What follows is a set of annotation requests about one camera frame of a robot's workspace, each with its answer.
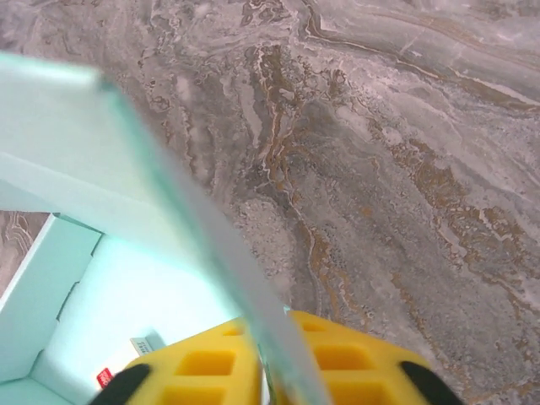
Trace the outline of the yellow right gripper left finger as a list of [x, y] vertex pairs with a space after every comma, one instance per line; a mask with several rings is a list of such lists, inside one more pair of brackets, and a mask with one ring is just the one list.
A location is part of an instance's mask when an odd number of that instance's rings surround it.
[[262, 366], [235, 318], [145, 354], [117, 373], [90, 405], [261, 405]]

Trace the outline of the small white card red dot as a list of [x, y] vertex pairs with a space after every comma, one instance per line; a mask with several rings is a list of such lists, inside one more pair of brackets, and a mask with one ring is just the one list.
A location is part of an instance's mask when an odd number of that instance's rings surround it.
[[150, 332], [143, 337], [130, 337], [116, 343], [96, 371], [94, 378], [96, 385], [100, 389], [105, 388], [112, 378], [132, 361], [164, 346], [165, 342], [157, 332]]

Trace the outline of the teal paper box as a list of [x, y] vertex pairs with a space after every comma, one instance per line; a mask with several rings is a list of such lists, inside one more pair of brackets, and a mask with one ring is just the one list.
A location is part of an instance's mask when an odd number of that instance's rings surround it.
[[116, 343], [157, 332], [166, 347], [235, 318], [261, 405], [275, 398], [283, 304], [100, 70], [0, 51], [0, 210], [47, 214], [0, 296], [0, 405], [90, 405]]

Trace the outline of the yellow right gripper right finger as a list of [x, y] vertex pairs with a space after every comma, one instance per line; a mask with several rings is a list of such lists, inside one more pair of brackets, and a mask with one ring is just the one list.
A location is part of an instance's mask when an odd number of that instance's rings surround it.
[[418, 354], [306, 312], [269, 319], [277, 405], [462, 405]]

